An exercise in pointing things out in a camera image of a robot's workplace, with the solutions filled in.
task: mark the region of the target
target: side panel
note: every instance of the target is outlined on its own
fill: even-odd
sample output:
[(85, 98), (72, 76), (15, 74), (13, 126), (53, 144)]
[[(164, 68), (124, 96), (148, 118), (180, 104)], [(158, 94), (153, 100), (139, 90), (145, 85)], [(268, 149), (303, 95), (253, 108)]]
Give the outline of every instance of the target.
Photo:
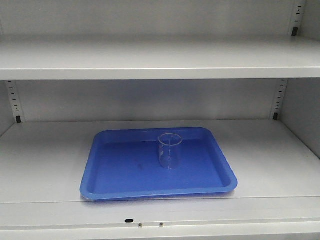
[(0, 81), (0, 136), (14, 124), (5, 81)]
[(320, 41), (320, 1), (307, 0), (300, 34), (302, 37)]
[(281, 121), (320, 157), (320, 78), (288, 81)]

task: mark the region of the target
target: white shelf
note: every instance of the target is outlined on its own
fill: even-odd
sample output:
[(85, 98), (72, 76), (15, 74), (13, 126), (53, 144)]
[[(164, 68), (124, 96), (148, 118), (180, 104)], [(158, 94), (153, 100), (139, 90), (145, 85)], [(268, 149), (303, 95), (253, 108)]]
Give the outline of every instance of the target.
[[(81, 197), (79, 187), (95, 134), (191, 126), (213, 132), (238, 179), (235, 191), (178, 200), (88, 202)], [(149, 237), (150, 229), (158, 237), (230, 236), (239, 234), (240, 225), (242, 235), (252, 235), (252, 228), (270, 233), (275, 223), (282, 234), (320, 229), (320, 160), (279, 121), (22, 123), (0, 138), (0, 152), (0, 237), (5, 239), (36, 239), (36, 233), (40, 239), (50, 229), (69, 239), (78, 239), (84, 229), (91, 231), (82, 239)], [(166, 227), (159, 232), (161, 222)]]
[(246, 79), (320, 76), (302, 37), (3, 37), (0, 80)]

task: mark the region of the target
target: gray shelf surface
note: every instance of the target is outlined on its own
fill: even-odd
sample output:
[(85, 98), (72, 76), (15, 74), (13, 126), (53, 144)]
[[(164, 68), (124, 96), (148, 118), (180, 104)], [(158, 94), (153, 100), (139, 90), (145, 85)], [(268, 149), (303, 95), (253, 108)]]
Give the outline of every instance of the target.
[[(235, 191), (218, 196), (112, 202), (90, 202), (81, 197), (79, 187), (97, 133), (165, 127), (211, 130), (238, 179)], [(238, 234), (240, 229), (251, 234), (253, 225), (257, 233), (267, 232), (275, 223), (278, 228), (273, 231), (278, 233), (319, 233), (320, 229), (320, 160), (279, 121), (22, 123), (0, 138), (0, 152), (3, 237), (19, 239), (22, 232), (35, 236), (55, 230), (55, 234), (72, 239), (91, 229), (94, 235), (88, 230), (83, 239), (107, 233), (106, 239), (126, 238), (126, 234), (142, 238), (149, 234), (145, 227), (157, 233), (159, 223), (167, 226), (160, 237), (189, 236), (195, 234), (194, 226), (203, 228), (201, 234), (206, 236), (215, 236), (214, 229), (222, 226), (227, 228), (220, 229), (225, 236)], [(128, 225), (125, 219), (134, 219), (134, 223)], [(138, 223), (145, 230), (136, 232)]]
[(291, 36), (6, 36), (0, 80), (320, 76), (320, 42)]

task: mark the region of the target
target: metal shelf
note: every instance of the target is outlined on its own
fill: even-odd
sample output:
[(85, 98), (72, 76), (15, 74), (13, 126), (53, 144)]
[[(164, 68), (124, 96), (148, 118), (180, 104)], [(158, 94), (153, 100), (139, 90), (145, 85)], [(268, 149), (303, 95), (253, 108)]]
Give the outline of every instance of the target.
[(320, 76), (320, 42), (290, 36), (7, 36), (0, 54), (0, 80)]
[[(82, 175), (98, 132), (191, 126), (213, 132), (239, 181), (235, 191), (114, 202), (88, 202), (80, 196)], [(0, 202), (5, 206), (0, 236), (6, 239), (18, 239), (21, 231), (17, 230), (34, 239), (36, 233), (46, 231), (76, 239), (90, 229), (83, 239), (115, 239), (147, 237), (150, 230), (158, 237), (190, 237), (238, 235), (239, 226), (243, 235), (272, 233), (271, 229), (276, 229), (274, 234), (317, 233), (319, 227), (320, 161), (278, 121), (21, 123), (0, 138), (0, 146)], [(125, 219), (134, 222), (125, 223)], [(139, 223), (147, 228), (140, 231)]]

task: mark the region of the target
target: shelf bracket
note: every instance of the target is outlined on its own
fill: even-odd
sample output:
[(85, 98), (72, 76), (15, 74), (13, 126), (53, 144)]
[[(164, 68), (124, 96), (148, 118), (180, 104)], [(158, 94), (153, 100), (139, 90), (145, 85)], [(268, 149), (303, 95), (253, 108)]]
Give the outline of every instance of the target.
[(288, 35), (297, 36), (304, 16), (306, 0), (294, 0)]
[(14, 80), (5, 81), (5, 86), (8, 92), (14, 120), (18, 124), (20, 124), (21, 122), (25, 122), (25, 115), (24, 115), (24, 111), (22, 110), (16, 81)]
[(275, 93), (273, 97), (273, 104), (272, 104), (271, 113), (270, 113), (270, 119), (273, 119), (273, 120), (279, 119), (282, 104), (286, 94), (287, 84), (288, 84), (287, 79), (279, 79), (276, 83)]

